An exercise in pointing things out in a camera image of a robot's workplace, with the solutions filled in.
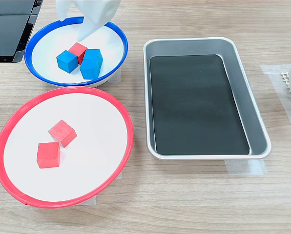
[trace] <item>wooden block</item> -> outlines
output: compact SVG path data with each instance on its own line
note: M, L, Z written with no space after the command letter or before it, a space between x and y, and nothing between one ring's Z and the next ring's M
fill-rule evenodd
M63 120L54 125L49 133L63 147L66 147L77 136L75 130Z
M84 59L81 65L81 73L84 79L98 79L100 67L96 59Z
M37 152L39 168L59 167L60 146L57 142L39 143Z
M71 73L78 67L78 57L75 54L65 50L57 56L57 63L59 68Z
M100 50L87 49L83 59L96 59L99 67L101 68L102 66L103 58Z
M75 54L78 57L78 64L82 64L83 57L85 56L87 47L76 42L70 49L69 52Z

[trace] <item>clear tape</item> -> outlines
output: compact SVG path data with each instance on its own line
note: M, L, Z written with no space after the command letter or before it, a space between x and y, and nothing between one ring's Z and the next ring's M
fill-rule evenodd
M108 80L108 82L119 83L121 82L121 77L122 77L122 67L120 67L114 72L113 76Z
M230 175L264 175L267 173L263 159L227 159L225 164Z
M120 173L116 179L122 179L123 178L123 173ZM97 196L94 196L86 201L83 201L75 206L91 206L97 204Z
M260 66L264 74L268 75L271 83L277 92L283 108L291 122L291 93L289 92L286 83L283 81L281 74L286 73L291 69L291 64L283 65L265 65Z

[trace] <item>black mat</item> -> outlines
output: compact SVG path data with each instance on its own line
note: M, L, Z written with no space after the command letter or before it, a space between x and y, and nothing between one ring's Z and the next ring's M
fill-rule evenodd
M249 154L219 56L153 57L150 68L158 153Z

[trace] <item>wood grain surface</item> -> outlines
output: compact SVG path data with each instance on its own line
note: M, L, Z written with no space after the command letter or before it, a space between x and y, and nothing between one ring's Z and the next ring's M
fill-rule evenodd
M80 15L71 9L70 16ZM34 33L56 21L45 0ZM291 234L291 124L260 65L291 63L291 0L125 0L113 19L129 52L118 98L134 124L134 147L97 204L43 210L0 184L0 234ZM273 151L265 175L229 175L224 161L159 161L146 148L142 46L150 39L223 36L239 50ZM0 63L0 131L33 97L55 87L20 63Z

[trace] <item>tape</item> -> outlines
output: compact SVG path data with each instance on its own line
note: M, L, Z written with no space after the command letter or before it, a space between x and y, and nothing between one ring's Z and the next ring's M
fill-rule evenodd
M267 173L263 159L227 159L225 164L229 175L264 175Z
M281 101L281 104L291 122L291 93L289 92L286 85L288 82L282 78L282 76L289 72L291 69L291 64L267 65L260 67L264 74L268 75L270 78L271 83L279 96L279 100Z

